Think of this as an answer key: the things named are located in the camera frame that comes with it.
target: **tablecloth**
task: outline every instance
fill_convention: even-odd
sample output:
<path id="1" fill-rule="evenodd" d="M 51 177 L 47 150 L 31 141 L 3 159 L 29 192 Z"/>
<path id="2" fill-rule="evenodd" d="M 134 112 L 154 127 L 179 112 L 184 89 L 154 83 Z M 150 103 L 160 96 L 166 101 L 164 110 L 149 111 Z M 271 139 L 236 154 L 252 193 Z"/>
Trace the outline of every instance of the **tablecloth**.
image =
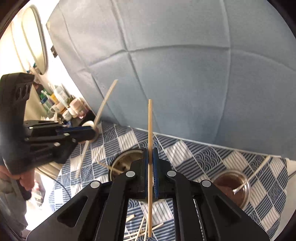
<path id="1" fill-rule="evenodd" d="M 87 150 L 79 177 L 75 178 L 83 144 L 79 144 L 72 152 L 57 178 L 72 197 L 93 180 L 102 183 L 108 181 L 108 169 L 99 165 L 98 161 L 112 165 L 122 152 L 148 147 L 147 131 L 107 122 L 101 122 L 98 128 L 99 138 L 91 143 Z M 161 134 L 154 134 L 153 140 L 159 158 L 168 160 L 173 169 L 197 182 L 203 179 L 211 180 L 226 169 L 238 170 L 250 177 L 266 157 L 257 153 L 205 145 Z M 280 215 L 286 201 L 287 181 L 287 163 L 280 157 L 272 157 L 250 181 L 251 196 L 244 211 L 267 232 L 270 238 L 279 226 Z M 56 183 L 49 196 L 53 211 L 68 200 L 66 191 Z M 147 208 L 148 205 L 144 202 L 129 200 L 127 215 L 134 214 L 135 218 L 126 223 L 126 234 L 138 231 L 143 216 L 147 217 Z M 153 226 L 164 224 L 155 229 L 153 237 L 148 240 L 175 240 L 173 201 L 163 199 L 153 203 L 152 214 Z"/>

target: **finger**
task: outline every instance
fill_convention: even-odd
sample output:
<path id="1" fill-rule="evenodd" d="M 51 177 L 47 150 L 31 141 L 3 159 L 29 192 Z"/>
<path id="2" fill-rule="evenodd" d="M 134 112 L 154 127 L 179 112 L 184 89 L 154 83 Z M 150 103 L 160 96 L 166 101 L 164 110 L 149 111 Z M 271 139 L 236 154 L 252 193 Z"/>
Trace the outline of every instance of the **finger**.
<path id="1" fill-rule="evenodd" d="M 12 174 L 10 174 L 10 172 L 7 170 L 6 166 L 1 166 L 0 165 L 0 172 L 4 173 L 5 175 L 7 175 L 10 178 L 13 178 L 15 180 L 20 179 L 20 175 L 12 175 Z"/>
<path id="2" fill-rule="evenodd" d="M 31 190 L 35 183 L 34 183 L 34 173 L 35 170 L 30 170 L 22 173 L 20 175 L 20 184 L 27 190 Z"/>

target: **brown liquid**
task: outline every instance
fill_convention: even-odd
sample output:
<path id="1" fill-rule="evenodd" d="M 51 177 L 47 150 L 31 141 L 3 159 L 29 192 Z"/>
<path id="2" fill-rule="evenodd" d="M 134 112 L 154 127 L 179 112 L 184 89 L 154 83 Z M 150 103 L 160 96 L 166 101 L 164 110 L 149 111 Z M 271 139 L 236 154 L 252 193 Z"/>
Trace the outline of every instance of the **brown liquid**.
<path id="1" fill-rule="evenodd" d="M 214 184 L 226 195 L 228 196 L 236 205 L 242 208 L 244 202 L 245 192 L 243 188 L 239 190 L 235 195 L 232 190 L 236 189 L 242 184 L 242 180 L 239 177 L 233 176 L 230 173 L 226 173 L 218 177 Z"/>

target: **pink jar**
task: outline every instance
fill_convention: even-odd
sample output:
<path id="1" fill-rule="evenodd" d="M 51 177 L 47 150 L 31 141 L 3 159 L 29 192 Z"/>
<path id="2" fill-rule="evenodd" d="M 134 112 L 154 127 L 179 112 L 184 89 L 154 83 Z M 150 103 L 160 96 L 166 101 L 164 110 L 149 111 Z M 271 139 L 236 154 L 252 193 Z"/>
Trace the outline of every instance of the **pink jar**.
<path id="1" fill-rule="evenodd" d="M 83 119 L 88 112 L 88 109 L 85 107 L 82 101 L 77 98 L 72 100 L 72 102 L 70 103 L 70 107 L 75 111 L 80 119 Z"/>

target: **triangular cutout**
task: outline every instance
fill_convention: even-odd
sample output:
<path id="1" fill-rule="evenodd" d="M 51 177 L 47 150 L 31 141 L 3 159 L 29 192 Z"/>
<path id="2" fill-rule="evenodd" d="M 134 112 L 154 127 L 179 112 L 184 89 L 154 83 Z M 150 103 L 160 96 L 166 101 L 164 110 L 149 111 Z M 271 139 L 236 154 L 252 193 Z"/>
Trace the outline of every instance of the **triangular cutout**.
<path id="1" fill-rule="evenodd" d="M 219 196 L 215 197 L 220 217 L 225 222 L 225 226 L 230 226 L 239 221 L 240 216 L 233 210 L 227 203 L 224 202 Z"/>
<path id="2" fill-rule="evenodd" d="M 70 228 L 73 228 L 82 212 L 82 209 L 87 201 L 87 196 L 82 196 L 78 201 L 73 203 L 65 211 L 63 211 L 58 217 L 57 220 L 60 223 L 67 225 Z"/>

